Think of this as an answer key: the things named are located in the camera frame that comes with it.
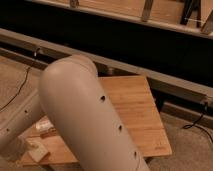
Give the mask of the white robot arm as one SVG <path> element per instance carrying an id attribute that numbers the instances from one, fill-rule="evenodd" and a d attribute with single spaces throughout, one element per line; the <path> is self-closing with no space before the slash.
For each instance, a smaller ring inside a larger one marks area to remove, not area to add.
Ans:
<path id="1" fill-rule="evenodd" d="M 45 68 L 38 89 L 0 119 L 0 156 L 22 156 L 27 143 L 20 135 L 44 116 L 84 171 L 150 171 L 89 58 L 72 55 Z"/>

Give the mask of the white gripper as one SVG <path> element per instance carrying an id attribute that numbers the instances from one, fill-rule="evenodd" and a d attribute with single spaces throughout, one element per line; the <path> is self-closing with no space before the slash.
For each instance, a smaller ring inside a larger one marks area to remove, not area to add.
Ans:
<path id="1" fill-rule="evenodd" d="M 20 160 L 27 151 L 28 143 L 22 137 L 0 144 L 0 156 L 7 162 Z"/>

